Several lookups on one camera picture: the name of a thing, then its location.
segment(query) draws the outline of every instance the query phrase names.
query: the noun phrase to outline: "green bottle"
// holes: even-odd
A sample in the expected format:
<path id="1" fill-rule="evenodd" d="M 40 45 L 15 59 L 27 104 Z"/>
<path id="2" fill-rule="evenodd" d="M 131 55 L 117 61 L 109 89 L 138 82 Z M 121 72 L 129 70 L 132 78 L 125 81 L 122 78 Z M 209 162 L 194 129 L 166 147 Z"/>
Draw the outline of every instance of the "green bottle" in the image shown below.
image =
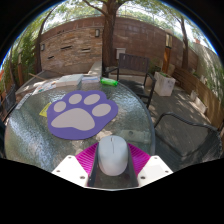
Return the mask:
<path id="1" fill-rule="evenodd" d="M 107 78 L 102 78 L 102 79 L 100 80 L 100 82 L 101 82 L 102 84 L 111 85 L 111 86 L 116 86 L 117 83 L 118 83 L 118 81 L 116 81 L 116 80 L 113 80 L 113 79 L 107 79 Z"/>

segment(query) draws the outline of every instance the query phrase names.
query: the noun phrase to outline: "tree trunk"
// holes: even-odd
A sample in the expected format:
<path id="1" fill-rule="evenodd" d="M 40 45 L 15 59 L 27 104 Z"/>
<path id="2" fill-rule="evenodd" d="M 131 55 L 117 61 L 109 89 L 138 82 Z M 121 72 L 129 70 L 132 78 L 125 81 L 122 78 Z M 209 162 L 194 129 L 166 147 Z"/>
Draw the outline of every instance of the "tree trunk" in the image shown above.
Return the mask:
<path id="1" fill-rule="evenodd" d="M 114 18 L 110 16 L 105 18 L 104 30 L 103 30 L 103 63 L 105 67 L 112 65 L 113 55 L 113 33 L 114 33 Z"/>
<path id="2" fill-rule="evenodd" d="M 10 72 L 10 76 L 11 76 L 11 79 L 12 79 L 12 82 L 13 84 L 15 85 L 15 88 L 16 90 L 18 89 L 18 85 L 16 84 L 16 79 L 13 75 L 13 71 L 12 71 L 12 49 L 13 49 L 13 45 L 14 43 L 12 44 L 12 47 L 11 47 L 11 50 L 10 50 L 10 57 L 9 57 L 9 72 Z"/>
<path id="3" fill-rule="evenodd" d="M 183 61 L 182 61 L 182 68 L 187 70 L 188 69 L 188 39 L 187 39 L 187 32 L 185 29 L 184 18 L 181 16 L 181 30 L 183 33 Z"/>
<path id="4" fill-rule="evenodd" d="M 43 23 L 40 26 L 40 30 L 36 39 L 36 44 L 35 44 L 35 52 L 36 52 L 36 60 L 35 60 L 35 72 L 36 74 L 40 73 L 42 71 L 42 66 L 41 66 L 41 57 L 40 57 L 40 41 L 41 41 L 41 33 L 44 28 L 44 24 L 47 21 L 48 17 L 51 15 L 51 13 L 54 11 L 56 7 L 54 7 L 46 16 L 44 19 Z"/>
<path id="5" fill-rule="evenodd" d="M 113 57 L 113 35 L 117 10 L 120 7 L 116 0 L 109 0 L 107 3 L 107 16 L 105 16 L 103 30 L 103 65 L 109 67 L 112 65 Z"/>

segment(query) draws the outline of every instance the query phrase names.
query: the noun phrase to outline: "wooden fence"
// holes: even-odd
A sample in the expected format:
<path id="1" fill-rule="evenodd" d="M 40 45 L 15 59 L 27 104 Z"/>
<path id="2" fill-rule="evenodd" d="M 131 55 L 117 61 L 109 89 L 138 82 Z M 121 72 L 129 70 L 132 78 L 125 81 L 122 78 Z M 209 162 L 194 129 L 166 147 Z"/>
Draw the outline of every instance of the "wooden fence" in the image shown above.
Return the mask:
<path id="1" fill-rule="evenodd" d="M 224 109 L 216 95 L 198 78 L 181 68 L 175 68 L 172 77 L 180 82 L 181 88 L 189 95 L 192 90 L 198 93 L 199 98 L 208 107 L 205 115 L 214 127 L 220 128 L 224 120 Z"/>

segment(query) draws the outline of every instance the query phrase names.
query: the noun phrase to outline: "brick wall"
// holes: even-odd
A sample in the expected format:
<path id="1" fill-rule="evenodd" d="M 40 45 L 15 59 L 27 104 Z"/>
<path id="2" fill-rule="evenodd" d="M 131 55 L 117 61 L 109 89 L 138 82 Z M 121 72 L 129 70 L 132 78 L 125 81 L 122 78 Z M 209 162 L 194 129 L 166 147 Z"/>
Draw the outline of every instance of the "brick wall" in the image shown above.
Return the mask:
<path id="1" fill-rule="evenodd" d="M 104 17 L 92 17 L 68 22 L 42 35 L 46 50 L 41 52 L 43 69 L 77 73 L 88 71 L 102 57 L 102 32 Z M 95 38 L 95 29 L 100 27 L 100 38 Z M 149 57 L 162 66 L 165 50 L 165 31 L 151 24 L 134 19 L 116 18 L 113 37 L 113 62 L 116 64 L 116 48 L 126 48 L 126 53 Z M 72 49 L 61 50 L 72 45 Z M 82 48 L 91 47 L 91 53 L 82 53 Z M 181 67 L 183 43 L 173 37 L 170 64 Z M 189 49 L 189 67 L 197 69 L 197 54 Z"/>
<path id="2" fill-rule="evenodd" d="M 126 53 L 158 59 L 161 63 L 165 51 L 166 33 L 164 30 L 149 23 L 134 19 L 117 18 L 114 30 L 114 61 L 115 48 L 126 48 Z M 189 67 L 197 69 L 197 54 L 189 49 Z M 173 37 L 170 64 L 181 67 L 183 42 Z"/>
<path id="3" fill-rule="evenodd" d="M 100 37 L 95 37 L 95 29 L 100 29 Z M 102 24 L 97 20 L 83 19 L 44 33 L 42 69 L 65 74 L 88 73 L 94 62 L 102 60 L 102 32 Z"/>

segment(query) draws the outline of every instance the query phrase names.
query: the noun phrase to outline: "concrete ground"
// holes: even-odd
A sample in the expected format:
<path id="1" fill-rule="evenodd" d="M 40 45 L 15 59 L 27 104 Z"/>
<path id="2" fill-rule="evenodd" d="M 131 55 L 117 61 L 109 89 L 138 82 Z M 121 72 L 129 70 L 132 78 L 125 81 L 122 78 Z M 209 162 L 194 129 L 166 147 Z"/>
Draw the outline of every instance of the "concrete ground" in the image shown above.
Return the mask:
<path id="1" fill-rule="evenodd" d="M 171 96 L 159 96 L 154 92 L 148 109 L 154 124 L 164 112 L 174 112 L 195 123 L 210 124 L 196 104 L 191 101 L 190 96 L 177 86 L 174 87 Z M 165 116 L 156 127 L 156 130 L 175 147 L 184 151 L 196 149 L 207 135 L 206 128 L 187 125 L 171 116 Z"/>

